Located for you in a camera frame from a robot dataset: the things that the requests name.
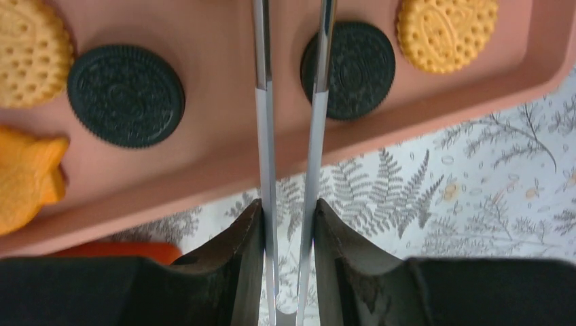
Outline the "pink cookie tray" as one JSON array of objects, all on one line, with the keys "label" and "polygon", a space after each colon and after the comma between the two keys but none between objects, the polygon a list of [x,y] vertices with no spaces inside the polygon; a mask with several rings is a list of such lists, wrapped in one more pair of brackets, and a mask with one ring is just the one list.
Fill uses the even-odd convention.
[{"label": "pink cookie tray", "polygon": [[[65,95],[34,109],[1,111],[1,123],[66,134],[62,202],[1,237],[1,255],[44,255],[147,223],[259,183],[255,50],[250,1],[54,1],[78,52],[133,43],[178,72],[186,109],[176,131],[147,149],[91,135]],[[401,54],[383,104],[354,122],[327,123],[331,164],[537,98],[575,62],[574,1],[502,1],[494,33],[468,67],[415,69]]]}]

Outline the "orange cookie box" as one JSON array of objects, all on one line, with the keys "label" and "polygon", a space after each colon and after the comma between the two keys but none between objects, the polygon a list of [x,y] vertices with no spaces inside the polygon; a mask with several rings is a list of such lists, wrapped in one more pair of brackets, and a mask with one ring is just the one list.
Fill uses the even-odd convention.
[{"label": "orange cookie box", "polygon": [[48,254],[50,257],[140,256],[160,264],[171,264],[182,255],[178,247],[165,242],[89,242]]}]

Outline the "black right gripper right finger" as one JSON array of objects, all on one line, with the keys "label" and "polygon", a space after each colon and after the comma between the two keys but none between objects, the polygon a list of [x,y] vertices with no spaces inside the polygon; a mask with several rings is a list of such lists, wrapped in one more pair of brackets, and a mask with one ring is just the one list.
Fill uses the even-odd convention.
[{"label": "black right gripper right finger", "polygon": [[575,265],[557,259],[399,259],[314,214],[322,325],[574,325]]}]

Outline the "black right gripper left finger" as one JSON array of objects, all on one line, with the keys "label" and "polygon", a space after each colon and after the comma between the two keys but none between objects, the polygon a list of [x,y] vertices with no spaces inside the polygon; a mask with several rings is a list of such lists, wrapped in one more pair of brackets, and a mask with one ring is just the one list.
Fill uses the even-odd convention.
[{"label": "black right gripper left finger", "polygon": [[1,260],[2,325],[256,325],[262,203],[169,265],[138,256]]}]

